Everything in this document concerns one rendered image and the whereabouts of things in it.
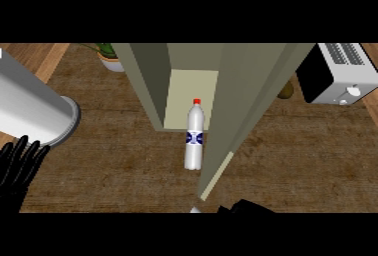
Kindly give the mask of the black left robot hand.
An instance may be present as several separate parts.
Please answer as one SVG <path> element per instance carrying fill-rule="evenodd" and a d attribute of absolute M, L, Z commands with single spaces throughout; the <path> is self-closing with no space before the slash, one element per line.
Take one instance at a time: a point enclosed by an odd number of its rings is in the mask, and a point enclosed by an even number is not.
<path fill-rule="evenodd" d="M 38 172 L 50 146 L 39 147 L 39 141 L 27 144 L 23 135 L 17 143 L 7 142 L 0 148 L 0 214 L 19 212 L 27 187 Z"/>

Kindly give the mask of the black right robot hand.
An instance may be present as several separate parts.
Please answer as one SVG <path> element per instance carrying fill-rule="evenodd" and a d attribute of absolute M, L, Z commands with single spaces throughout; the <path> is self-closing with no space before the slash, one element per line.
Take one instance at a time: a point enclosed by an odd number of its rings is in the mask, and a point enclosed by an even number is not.
<path fill-rule="evenodd" d="M 271 210 L 255 204 L 253 202 L 240 199 L 227 209 L 224 206 L 218 207 L 218 213 L 245 213 L 245 214 L 270 214 Z"/>

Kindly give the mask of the white plastic water bottle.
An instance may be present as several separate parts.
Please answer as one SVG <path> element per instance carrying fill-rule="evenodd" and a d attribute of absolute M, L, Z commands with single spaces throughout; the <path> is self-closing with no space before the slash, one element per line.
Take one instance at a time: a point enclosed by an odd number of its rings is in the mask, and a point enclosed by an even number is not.
<path fill-rule="evenodd" d="M 202 164 L 202 145 L 203 145 L 203 111 L 200 99 L 193 99 L 193 106 L 187 114 L 185 129 L 185 151 L 184 151 L 184 168 L 199 170 Z"/>

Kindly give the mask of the olive green cabinet door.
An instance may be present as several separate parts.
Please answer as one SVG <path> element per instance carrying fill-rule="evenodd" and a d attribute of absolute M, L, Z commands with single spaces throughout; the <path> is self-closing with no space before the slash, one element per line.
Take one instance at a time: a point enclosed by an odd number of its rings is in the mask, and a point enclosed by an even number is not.
<path fill-rule="evenodd" d="M 312 46 L 255 43 L 222 47 L 197 185 L 202 201 Z"/>

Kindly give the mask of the large grey cylinder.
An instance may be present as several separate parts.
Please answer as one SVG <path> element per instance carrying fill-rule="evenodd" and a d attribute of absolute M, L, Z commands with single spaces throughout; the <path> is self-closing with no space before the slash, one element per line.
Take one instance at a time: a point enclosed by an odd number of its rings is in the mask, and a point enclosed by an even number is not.
<path fill-rule="evenodd" d="M 0 132 L 56 147 L 81 119 L 75 100 L 60 96 L 0 48 Z"/>

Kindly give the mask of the dark olive pear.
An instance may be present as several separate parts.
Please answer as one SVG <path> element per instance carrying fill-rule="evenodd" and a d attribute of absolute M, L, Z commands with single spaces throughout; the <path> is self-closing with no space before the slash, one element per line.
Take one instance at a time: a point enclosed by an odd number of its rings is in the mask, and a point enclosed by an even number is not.
<path fill-rule="evenodd" d="M 289 99 L 290 96 L 293 94 L 293 86 L 290 82 L 286 82 L 278 94 L 277 94 L 277 98 L 278 99 Z"/>

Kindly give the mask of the potted green plant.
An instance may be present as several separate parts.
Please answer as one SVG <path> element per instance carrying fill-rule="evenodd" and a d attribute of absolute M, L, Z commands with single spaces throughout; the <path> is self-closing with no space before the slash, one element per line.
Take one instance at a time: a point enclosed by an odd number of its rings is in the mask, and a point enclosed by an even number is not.
<path fill-rule="evenodd" d="M 106 67 L 107 70 L 110 70 L 113 72 L 122 72 L 123 71 L 122 64 L 118 60 L 115 50 L 113 50 L 112 45 L 109 43 L 95 43 L 94 47 L 81 43 L 81 46 L 85 46 L 87 48 L 89 48 L 97 53 L 101 64 L 103 64 L 103 66 Z"/>

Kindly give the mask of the white microwave oven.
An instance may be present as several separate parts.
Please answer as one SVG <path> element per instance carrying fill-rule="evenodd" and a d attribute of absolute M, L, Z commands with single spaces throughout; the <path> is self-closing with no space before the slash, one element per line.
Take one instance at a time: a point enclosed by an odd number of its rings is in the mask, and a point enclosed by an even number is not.
<path fill-rule="evenodd" d="M 351 105 L 378 88 L 378 68 L 360 43 L 317 43 L 296 78 L 309 104 Z"/>

